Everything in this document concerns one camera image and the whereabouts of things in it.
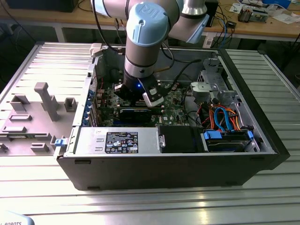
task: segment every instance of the power supply label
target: power supply label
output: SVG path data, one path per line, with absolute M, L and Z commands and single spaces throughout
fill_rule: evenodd
M 138 153 L 137 132 L 107 132 L 105 152 L 115 153 Z

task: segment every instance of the black cable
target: black cable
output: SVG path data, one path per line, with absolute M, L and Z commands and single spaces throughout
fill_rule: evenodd
M 8 84 L 8 82 L 6 82 L 6 81 L 2 78 L 1 75 L 0 75 L 0 81 L 2 81 L 2 82 L 5 83 L 5 84 Z
M 190 78 L 187 74 L 185 74 L 185 73 L 182 73 L 181 75 L 183 75 L 183 76 L 185 76 L 186 78 L 188 78 L 191 82 L 193 82 L 193 79 L 192 78 Z
M 281 64 L 281 71 L 284 71 L 284 69 L 287 67 L 287 65 L 290 63 L 290 61 L 293 59 L 294 55 L 299 51 L 300 49 L 300 44 L 298 44 L 295 49 L 294 49 L 294 46 L 296 45 L 298 39 L 300 37 L 300 33 L 299 35 L 297 36 L 296 40 L 294 41 L 292 47 L 291 47 L 291 50 L 290 50 L 290 53 L 288 54 L 288 57 L 285 57 L 285 60 L 283 61 L 283 63 Z
M 184 113 L 186 114 L 186 116 L 196 124 L 196 126 L 198 125 L 200 128 L 203 128 L 203 129 L 204 129 L 204 127 L 203 127 L 197 120 L 195 120 L 193 117 L 191 117 L 191 116 L 189 115 L 189 113 L 192 113 L 193 111 L 187 112 L 187 110 L 186 110 L 185 102 L 186 102 L 186 97 L 187 97 L 188 91 L 189 91 L 190 89 L 191 89 L 191 87 L 189 86 L 189 87 L 187 88 L 187 90 L 186 90 L 186 93 L 184 94 L 183 105 L 182 105 L 182 106 L 183 106 L 183 111 L 184 111 Z
M 170 53 L 170 55 L 171 55 L 171 60 L 172 60 L 172 62 L 171 62 L 171 64 L 170 64 L 169 68 L 172 68 L 172 67 L 174 66 L 174 63 L 175 63 L 175 58 L 174 58 L 173 52 L 170 50 L 170 48 L 169 48 L 165 43 L 163 43 L 163 44 L 161 45 L 162 51 L 164 50 L 163 45 L 165 46 L 165 48 L 169 51 L 169 53 Z
M 300 74 L 296 74 L 296 75 L 295 75 L 295 78 L 296 78 L 296 80 L 297 80 L 298 82 L 300 82 Z
M 7 11 L 7 9 L 4 7 L 3 2 L 0 0 L 0 3 L 4 9 L 4 11 L 12 18 L 22 29 L 25 31 L 25 33 L 32 39 L 34 43 L 36 43 L 36 40 L 30 35 L 30 33 L 27 32 L 27 30 L 24 29 L 24 27 Z
M 118 36 L 121 44 L 123 44 L 122 39 L 120 37 L 120 33 L 119 33 L 120 24 L 119 24 L 119 21 L 118 21 L 117 18 L 115 19 L 115 28 L 116 28 L 116 31 L 117 31 L 117 36 Z
M 84 1 L 85 1 L 85 0 L 81 0 L 81 1 L 78 3 L 78 8 L 81 9 L 81 10 L 83 10 L 83 11 L 86 11 L 86 12 L 93 12 L 93 10 L 87 10 L 87 9 L 84 9 L 84 8 L 81 8 L 81 7 L 80 7 L 80 4 L 83 3 Z
M 224 24 L 227 24 L 227 22 L 228 22 L 228 19 L 227 19 L 227 17 L 225 16 L 225 14 L 223 13 L 223 10 L 222 10 L 222 8 L 220 7 L 220 5 L 218 5 L 218 7 L 220 8 L 220 10 L 221 10 L 221 13 L 220 12 L 216 12 L 216 13 L 218 13 L 218 14 L 220 14 L 220 15 L 222 15 L 223 16 L 223 18 L 221 18 L 221 17 L 219 17 L 218 15 L 217 16 L 214 16 L 215 18 L 217 18 L 218 20 L 219 20 L 219 18 L 220 19 L 223 19 L 223 21 L 224 21 Z M 213 47 L 215 44 L 217 44 L 217 47 L 218 47 L 218 44 L 219 44 L 219 39 L 221 38 L 221 35 L 223 34 L 223 32 L 224 32 L 224 30 L 225 30 L 225 27 L 224 27 L 224 25 L 223 24 L 221 24 L 221 27 L 223 27 L 223 29 L 222 29 L 222 32 L 220 33 L 220 35 L 219 35 L 219 37 L 218 37 L 218 39 L 215 41 L 215 43 L 211 46 L 211 47 Z
M 291 49 L 293 49 L 293 48 L 294 48 L 294 46 L 295 46 L 295 44 L 297 43 L 297 41 L 298 41 L 299 37 L 300 37 L 300 33 L 298 34 L 298 36 L 297 36 L 296 40 L 294 41 L 294 43 L 293 43 L 293 45 L 292 45 Z
M 167 92 L 170 92 L 170 91 L 172 90 L 172 87 L 173 87 L 174 84 L 178 81 L 179 77 L 182 75 L 182 73 L 185 71 L 185 69 L 186 69 L 189 65 L 191 65 L 191 64 L 193 64 L 193 63 L 195 63 L 195 62 L 201 62 L 201 59 L 196 59 L 196 60 L 190 61 L 188 64 L 186 64 L 186 65 L 182 68 L 182 70 L 179 72 L 179 74 L 174 78 L 174 81 L 173 81 L 172 85 L 168 88 Z
M 163 49 L 162 46 L 161 46 L 161 51 L 163 52 L 163 54 L 165 55 L 165 57 L 167 57 L 168 59 L 172 60 L 172 58 L 164 51 L 164 49 Z M 175 58 L 174 58 L 174 61 L 175 62 L 182 62 L 182 63 L 189 63 L 190 62 L 190 61 L 181 61 L 181 60 L 178 60 L 178 59 L 175 59 Z
M 13 34 L 12 34 L 12 35 L 8 34 L 1 26 L 0 26 L 0 31 L 6 35 L 6 36 L 4 37 L 4 39 L 3 39 L 1 42 L 5 41 L 6 38 L 9 38 L 10 43 L 11 43 L 13 46 L 15 46 L 15 47 L 20 47 L 20 48 L 22 48 L 23 50 L 25 50 L 25 51 L 26 51 L 26 55 L 30 52 L 30 50 L 28 50 L 28 49 L 25 48 L 24 46 L 18 44 L 17 42 L 14 43 L 13 40 L 11 39 L 11 37 L 13 36 Z
M 113 48 L 104 38 L 104 35 L 103 35 L 103 32 L 102 32 L 102 29 L 100 27 L 100 24 L 99 24 L 99 20 L 98 20 L 98 17 L 97 17 L 97 13 L 96 13 L 96 7 L 95 7 L 95 0 L 93 0 L 93 13 L 94 13 L 94 16 L 95 16 L 95 20 L 96 20 L 96 24 L 97 24 L 97 27 L 98 27 L 98 30 L 99 30 L 99 33 L 100 33 L 100 36 L 101 38 L 103 39 L 103 41 L 105 42 L 105 44 L 110 48 L 112 49 L 114 52 L 119 52 L 117 49 Z

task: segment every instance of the cable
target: cable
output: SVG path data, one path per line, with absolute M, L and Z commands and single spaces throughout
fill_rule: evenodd
M 220 7 L 220 5 L 218 5 L 218 7 L 220 8 L 221 13 L 220 13 L 220 12 L 216 12 L 216 13 L 222 15 L 222 16 L 223 16 L 223 21 L 224 21 L 224 23 L 227 24 L 227 22 L 228 22 L 227 17 L 226 17 L 225 14 L 223 13 L 223 10 L 222 10 L 222 8 Z M 221 35 L 222 35 L 222 33 L 224 32 L 224 30 L 225 30 L 225 27 L 223 27 L 222 32 L 220 33 L 220 35 L 219 35 L 217 41 L 212 45 L 212 47 L 213 47 L 216 43 L 217 43 L 217 46 L 218 46 L 219 39 L 221 38 Z
M 124 29 L 124 32 L 125 32 L 125 34 L 126 34 L 126 36 L 127 36 L 126 27 L 124 26 L 123 20 L 120 20 L 120 21 L 121 21 L 122 27 L 123 27 L 123 29 Z
M 163 46 L 165 46 L 165 48 L 169 51 L 169 53 L 171 54 L 171 57 L 172 57 L 172 62 L 171 64 L 168 66 L 168 67 L 165 67 L 165 68 L 162 68 L 162 69 L 158 69 L 158 70 L 155 70 L 154 73 L 158 73 L 158 72 L 163 72 L 163 71 L 166 71 L 166 70 L 169 70 L 171 69 L 173 66 L 174 66 L 174 55 L 173 53 L 171 52 L 170 48 L 163 42 L 162 45 L 161 45 L 161 49 L 163 49 Z
M 196 59 L 196 60 L 190 61 L 188 64 L 186 64 L 186 65 L 182 68 L 182 70 L 179 72 L 179 74 L 174 78 L 173 83 L 172 83 L 171 86 L 168 88 L 167 92 L 170 92 L 170 91 L 172 90 L 172 87 L 173 87 L 173 86 L 175 85 L 175 83 L 178 81 L 179 77 L 182 75 L 182 73 L 185 71 L 185 69 L 186 69 L 189 65 L 191 65 L 191 64 L 193 64 L 193 63 L 195 63 L 195 62 L 201 62 L 201 59 Z
M 172 60 L 172 58 L 170 56 L 167 55 L 167 53 L 165 52 L 164 48 L 161 46 L 161 51 L 163 52 L 163 54 L 165 55 L 165 57 L 167 57 L 168 59 Z M 178 60 L 174 58 L 175 62 L 182 62 L 182 63 L 189 63 L 190 61 L 182 61 L 182 60 Z
M 226 28 L 224 20 L 222 20 L 222 19 L 219 19 L 219 20 L 223 22 L 223 25 L 224 25 L 224 28 L 225 28 L 225 34 L 224 34 L 223 41 L 222 41 L 221 46 L 220 46 L 220 48 L 222 48 L 224 46 L 224 41 L 226 39 L 227 28 Z
M 227 111 L 226 111 L 226 109 L 224 109 L 224 108 L 219 107 L 219 108 L 217 108 L 217 109 L 215 110 L 215 113 L 214 113 L 215 124 L 216 124 L 223 132 L 225 132 L 225 129 L 224 129 L 224 128 L 219 124 L 219 122 L 218 122 L 218 117 L 217 117 L 217 115 L 218 115 L 218 111 L 220 111 L 220 110 L 223 110 L 223 112 L 224 112 L 225 122 L 226 122 L 226 126 L 227 126 L 228 130 L 233 130 L 233 128 L 232 128 L 232 126 L 231 126 L 231 124 L 230 124 L 230 122 L 229 122 L 229 116 L 228 116 L 228 114 L 227 114 Z
M 193 79 L 192 78 L 190 78 L 187 74 L 185 74 L 185 73 L 182 73 L 181 75 L 183 75 L 183 76 L 185 76 L 186 78 L 188 78 L 191 82 L 193 82 Z
M 115 19 L 115 22 L 116 22 L 115 27 L 116 27 L 117 35 L 119 37 L 119 40 L 120 40 L 121 44 L 123 44 L 122 39 L 121 39 L 120 34 L 119 34 L 119 27 L 120 27 L 120 25 L 119 25 L 119 21 L 118 21 L 117 18 Z
M 117 52 L 117 53 L 118 53 L 119 51 L 118 51 L 117 49 L 113 48 L 113 47 L 106 41 L 106 39 L 104 38 L 102 29 L 101 29 L 100 24 L 99 24 L 99 20 L 98 20 L 98 17 L 97 17 L 97 13 L 96 13 L 95 0 L 92 0 L 92 3 L 93 3 L 93 13 L 94 13 L 94 16 L 95 16 L 96 24 L 97 24 L 97 27 L 98 27 L 98 30 L 99 30 L 99 33 L 100 33 L 101 38 L 103 39 L 103 41 L 105 42 L 105 44 L 106 44 L 110 49 L 112 49 L 114 52 Z
M 240 130 L 240 126 L 239 126 L 238 117 L 236 116 L 236 117 L 235 117 L 235 119 L 236 119 L 236 125 L 237 125 L 237 128 L 238 128 L 238 130 Z
M 36 40 L 30 35 L 30 33 L 28 33 L 27 30 L 25 30 L 24 27 L 7 11 L 7 9 L 4 7 L 2 0 L 0 0 L 0 3 L 4 11 L 10 16 L 10 18 L 12 18 L 20 27 L 22 27 L 23 31 L 25 31 L 25 33 L 32 39 L 34 43 L 36 43 Z
M 299 35 L 297 36 L 296 40 L 294 41 L 292 47 L 291 47 L 291 50 L 290 50 L 290 53 L 288 54 L 287 57 L 285 57 L 285 60 L 282 62 L 281 64 L 281 71 L 283 71 L 287 65 L 290 63 L 290 61 L 293 59 L 294 55 L 298 52 L 298 50 L 300 49 L 300 44 L 298 44 L 295 49 L 294 49 L 294 46 L 296 45 L 298 39 L 300 38 L 300 33 Z
M 300 81 L 300 74 L 296 74 L 295 78 L 296 78 L 297 81 Z
M 191 89 L 191 87 L 189 86 L 186 90 L 186 93 L 184 95 L 184 98 L 183 98 L 183 111 L 184 113 L 187 115 L 187 117 L 192 120 L 193 122 L 195 122 L 196 126 L 198 125 L 200 128 L 204 128 L 197 120 L 195 120 L 193 117 L 191 117 L 189 115 L 189 113 L 191 113 L 192 111 L 190 111 L 189 113 L 187 113 L 187 110 L 186 110 L 186 106 L 185 106 L 185 101 L 186 101 L 186 97 L 187 97 L 187 93 L 188 91 Z
M 0 81 L 2 81 L 3 83 L 5 83 L 5 84 L 7 84 L 8 82 L 6 82 L 3 78 L 2 78 L 2 76 L 0 75 Z
M 83 10 L 83 11 L 86 11 L 86 12 L 93 12 L 93 10 L 87 10 L 87 9 L 84 9 L 84 8 L 81 8 L 81 7 L 80 7 L 80 4 L 83 3 L 84 1 L 85 1 L 85 0 L 81 0 L 81 1 L 78 3 L 78 8 L 81 9 L 81 10 Z
M 298 34 L 298 36 L 297 36 L 296 40 L 294 41 L 294 43 L 293 43 L 293 45 L 292 45 L 291 49 L 293 49 L 293 48 L 294 48 L 294 46 L 295 46 L 295 44 L 297 43 L 297 41 L 298 41 L 299 37 L 300 37 L 300 33 Z

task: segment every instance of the white object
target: white object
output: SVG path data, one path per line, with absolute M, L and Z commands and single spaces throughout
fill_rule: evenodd
M 242 7 L 243 7 L 243 4 L 233 3 L 229 11 L 238 14 L 242 10 Z
M 280 22 L 286 23 L 286 24 L 291 24 L 291 23 L 300 21 L 300 18 L 292 17 L 287 14 L 280 14 L 280 15 L 274 16 L 273 18 Z

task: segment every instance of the electronic device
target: electronic device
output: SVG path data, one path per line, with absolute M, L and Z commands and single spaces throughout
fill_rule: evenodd
M 268 19 L 268 16 L 269 14 L 264 8 L 249 7 L 244 5 L 238 15 L 238 20 L 244 23 L 249 21 L 265 23 Z
M 52 10 L 71 13 L 78 0 L 6 0 L 10 8 Z
M 242 185 L 287 159 L 288 152 L 231 60 L 246 52 L 174 52 L 177 58 L 181 52 L 191 58 L 201 55 L 203 61 L 185 71 L 194 82 L 182 78 L 163 103 L 151 108 L 144 100 L 132 102 L 115 94 L 115 83 L 123 78 L 109 75 L 109 70 L 122 65 L 124 56 L 103 50 L 95 59 L 93 74 L 103 77 L 104 84 L 86 82 L 70 139 L 61 145 L 66 153 L 57 156 L 77 189 Z M 157 85 L 168 89 L 174 73 L 157 73 Z
M 300 96 L 265 55 L 171 48 L 201 61 L 149 108 L 114 93 L 125 56 L 102 45 L 90 57 L 96 46 L 33 48 L 0 97 L 1 156 L 54 155 L 79 190 L 242 185 L 289 157 Z M 160 51 L 156 66 L 169 61 Z M 157 85 L 183 66 L 156 73 Z
M 219 2 L 218 0 L 205 0 L 205 6 L 207 8 L 207 15 L 210 16 L 210 18 L 207 21 L 206 27 L 211 27 L 212 23 L 214 21 L 216 11 L 218 8 Z

